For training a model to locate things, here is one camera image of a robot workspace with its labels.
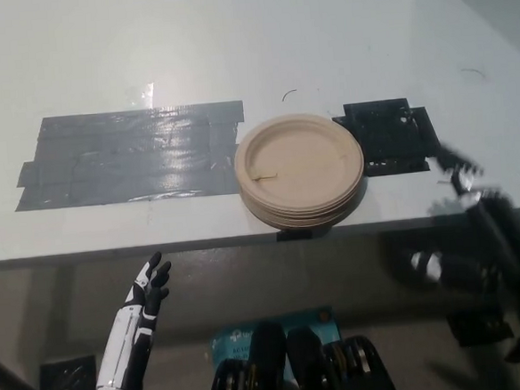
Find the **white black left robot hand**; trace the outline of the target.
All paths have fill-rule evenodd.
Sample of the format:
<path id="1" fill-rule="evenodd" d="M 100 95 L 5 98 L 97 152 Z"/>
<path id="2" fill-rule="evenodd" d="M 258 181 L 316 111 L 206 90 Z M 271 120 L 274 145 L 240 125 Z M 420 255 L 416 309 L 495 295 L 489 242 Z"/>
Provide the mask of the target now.
<path id="1" fill-rule="evenodd" d="M 102 358 L 99 388 L 142 390 L 160 306 L 169 295 L 171 263 L 161 260 L 159 252 L 150 257 L 118 309 Z"/>

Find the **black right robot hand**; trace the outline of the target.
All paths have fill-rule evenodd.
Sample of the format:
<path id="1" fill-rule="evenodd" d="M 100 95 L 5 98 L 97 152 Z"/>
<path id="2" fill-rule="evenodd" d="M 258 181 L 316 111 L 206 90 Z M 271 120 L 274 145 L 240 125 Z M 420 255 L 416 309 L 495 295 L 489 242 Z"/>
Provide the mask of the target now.
<path id="1" fill-rule="evenodd" d="M 457 195 L 460 207 L 468 211 L 472 207 L 488 205 L 489 207 L 505 205 L 510 202 L 500 187 L 479 185 L 484 170 L 474 160 L 441 143 L 435 152 L 435 161 Z"/>

